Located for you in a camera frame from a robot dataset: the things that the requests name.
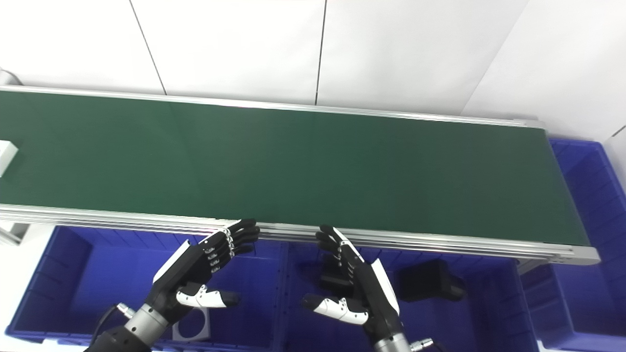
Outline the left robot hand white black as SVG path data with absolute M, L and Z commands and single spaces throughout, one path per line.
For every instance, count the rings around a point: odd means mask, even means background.
M 239 293 L 210 289 L 207 284 L 235 256 L 252 252 L 259 234 L 255 219 L 240 219 L 197 244 L 185 242 L 155 275 L 144 301 L 148 313 L 157 313 L 173 325 L 193 308 L 239 305 Z

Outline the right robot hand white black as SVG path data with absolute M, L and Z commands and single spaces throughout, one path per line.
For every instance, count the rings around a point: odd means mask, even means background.
M 352 288 L 350 297 L 306 294 L 301 304 L 319 315 L 362 326 L 372 345 L 405 338 L 400 305 L 380 260 L 367 262 L 340 230 L 320 225 L 316 232 L 319 248 L 333 262 Z

